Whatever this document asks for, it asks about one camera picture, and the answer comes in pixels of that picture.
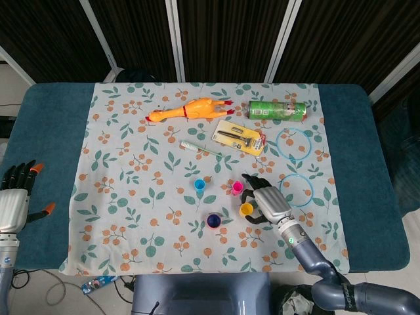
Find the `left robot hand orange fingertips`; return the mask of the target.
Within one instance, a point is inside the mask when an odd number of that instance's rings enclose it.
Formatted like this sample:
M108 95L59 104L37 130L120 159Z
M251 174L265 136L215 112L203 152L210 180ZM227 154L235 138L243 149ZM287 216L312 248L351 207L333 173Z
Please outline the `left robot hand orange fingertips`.
M1 178L1 234L17 234L31 222L49 216L55 209L52 202L41 211L29 213L29 201L37 175L43 163L28 163L9 167Z

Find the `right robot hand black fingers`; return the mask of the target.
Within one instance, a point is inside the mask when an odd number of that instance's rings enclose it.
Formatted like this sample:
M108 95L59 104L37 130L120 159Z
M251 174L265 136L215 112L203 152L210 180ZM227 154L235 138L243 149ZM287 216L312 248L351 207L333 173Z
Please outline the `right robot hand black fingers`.
M265 178L251 176L243 173L242 177L250 184L252 189L245 189L241 195L241 203L245 204L252 198L261 210L262 215L254 218L246 215L245 219L251 224L270 222L278 224L286 217L291 216L291 208L283 194Z

